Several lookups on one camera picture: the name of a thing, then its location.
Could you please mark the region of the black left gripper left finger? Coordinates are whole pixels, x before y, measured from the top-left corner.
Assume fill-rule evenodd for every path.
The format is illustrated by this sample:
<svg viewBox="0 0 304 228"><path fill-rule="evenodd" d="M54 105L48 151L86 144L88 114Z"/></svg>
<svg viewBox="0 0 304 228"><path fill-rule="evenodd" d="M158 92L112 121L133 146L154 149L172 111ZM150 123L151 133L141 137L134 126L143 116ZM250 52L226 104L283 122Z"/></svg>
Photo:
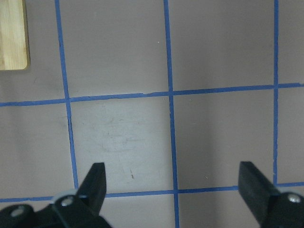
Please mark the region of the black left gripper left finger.
<svg viewBox="0 0 304 228"><path fill-rule="evenodd" d="M99 215L105 195L105 164L94 163L76 193L58 198L52 209L65 228L105 228Z"/></svg>

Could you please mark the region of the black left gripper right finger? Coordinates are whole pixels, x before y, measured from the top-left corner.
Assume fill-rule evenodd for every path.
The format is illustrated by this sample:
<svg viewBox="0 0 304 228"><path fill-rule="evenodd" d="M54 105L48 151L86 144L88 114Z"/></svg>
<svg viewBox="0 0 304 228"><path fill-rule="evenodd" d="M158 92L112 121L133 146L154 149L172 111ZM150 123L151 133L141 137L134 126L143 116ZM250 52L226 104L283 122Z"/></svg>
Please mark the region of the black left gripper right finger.
<svg viewBox="0 0 304 228"><path fill-rule="evenodd" d="M250 161L239 164L238 192L261 228L302 228L304 197L282 191Z"/></svg>

